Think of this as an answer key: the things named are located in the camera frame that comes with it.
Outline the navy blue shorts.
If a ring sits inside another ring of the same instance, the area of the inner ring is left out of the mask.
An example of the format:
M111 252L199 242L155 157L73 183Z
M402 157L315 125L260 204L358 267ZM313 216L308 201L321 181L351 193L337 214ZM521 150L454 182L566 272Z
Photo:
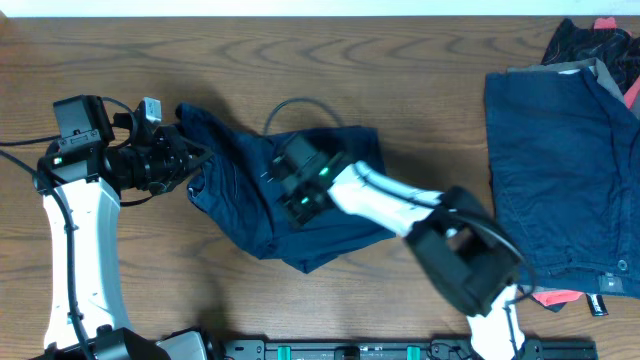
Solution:
M290 134L235 130L188 103L180 104L176 115L178 129L213 152L188 183L188 199L250 255L310 273L344 253L393 238L393 232L337 208L301 227L289 222L279 202L285 190L272 178L270 165Z

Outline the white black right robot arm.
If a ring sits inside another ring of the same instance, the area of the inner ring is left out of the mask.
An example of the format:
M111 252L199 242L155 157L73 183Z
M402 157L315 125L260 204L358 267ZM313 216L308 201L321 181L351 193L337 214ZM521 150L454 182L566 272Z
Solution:
M436 290L463 313L482 359L521 359L525 336L515 314L517 275L526 260L476 198L409 186L364 161L277 157L273 176L292 222L333 206L402 237Z

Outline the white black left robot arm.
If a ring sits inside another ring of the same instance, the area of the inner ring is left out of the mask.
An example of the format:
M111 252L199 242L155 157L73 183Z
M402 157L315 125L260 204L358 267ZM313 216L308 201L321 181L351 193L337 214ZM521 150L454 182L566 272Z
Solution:
M209 160L210 148L173 126L145 130L123 147L112 128L70 125L40 160L36 182L49 220L53 295L46 359L168 359L161 342L136 334L121 290L117 227L125 190L155 197Z

